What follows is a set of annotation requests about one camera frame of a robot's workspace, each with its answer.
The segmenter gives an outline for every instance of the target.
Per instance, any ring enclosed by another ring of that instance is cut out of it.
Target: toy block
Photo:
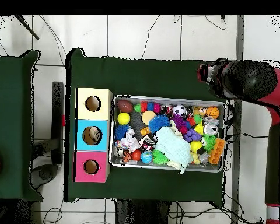
[[[211,156],[209,157],[210,164],[218,165],[221,153],[224,149],[224,144],[225,144],[224,140],[220,138],[216,138],[216,143],[214,144],[213,151],[211,153]]]
[[[105,183],[110,172],[107,152],[77,151],[74,182]]]
[[[78,87],[76,119],[79,120],[109,120],[112,93],[108,89],[93,89]]]
[[[109,149],[110,121],[78,120],[77,151],[105,151]]]

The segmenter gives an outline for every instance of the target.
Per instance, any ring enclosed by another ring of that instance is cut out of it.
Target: gray tray
[[[114,145],[114,135],[115,135],[115,128],[117,125],[116,119],[119,115],[120,111],[117,107],[117,102],[119,100],[128,100],[133,105],[136,105],[137,103],[140,103],[142,101],[146,102],[156,102],[160,104],[171,104],[171,105],[177,105],[182,104],[184,106],[197,106],[197,107],[211,107],[215,106],[219,109],[220,115],[218,117],[219,120],[219,134],[218,137],[221,139],[225,138],[225,132],[226,132],[226,120],[227,120],[227,105],[222,102],[217,101],[200,101],[200,100],[180,100],[180,99],[170,99],[170,98],[158,98],[158,97],[145,97],[145,96],[124,96],[124,95],[116,95],[113,97],[112,102],[112,119],[111,119],[111,135],[110,137],[110,149],[109,149],[109,162],[116,167],[137,167],[142,169],[163,169],[163,170],[175,170],[173,167],[170,166],[157,166],[153,163],[151,164],[144,164],[141,160],[136,162],[132,161],[132,163],[136,164],[130,164],[130,163],[121,163],[121,158],[116,157],[114,155],[115,145]],[[131,115],[131,122],[129,125],[134,129],[135,131],[135,137],[140,140],[143,138],[143,136],[140,133],[140,130],[147,127],[142,120],[141,120],[141,114],[137,113],[133,110]],[[220,172],[223,169],[223,161],[222,156],[219,161],[218,165],[212,165],[207,163],[206,165],[189,165],[186,168],[187,171],[195,171],[195,172],[209,172],[209,173],[217,173]]]

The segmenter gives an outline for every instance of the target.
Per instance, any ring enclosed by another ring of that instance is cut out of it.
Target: red ball
[[[137,149],[136,151],[132,152],[131,155],[132,155],[132,160],[140,160],[141,151]]]

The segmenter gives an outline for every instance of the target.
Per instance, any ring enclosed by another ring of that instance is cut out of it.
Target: soccer ball
[[[173,107],[173,113],[180,117],[184,117],[186,114],[186,108],[183,105],[177,105],[176,107]]]

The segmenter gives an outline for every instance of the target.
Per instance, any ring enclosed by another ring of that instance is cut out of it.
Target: green table
[[[75,88],[107,88],[113,95],[155,96],[175,99],[220,101],[199,83],[197,68],[203,61],[128,60],[113,57],[85,57],[72,49],[66,59],[65,200],[75,198],[117,198],[125,200],[212,201],[222,203],[219,173],[112,167],[106,183],[72,181],[75,142]]]

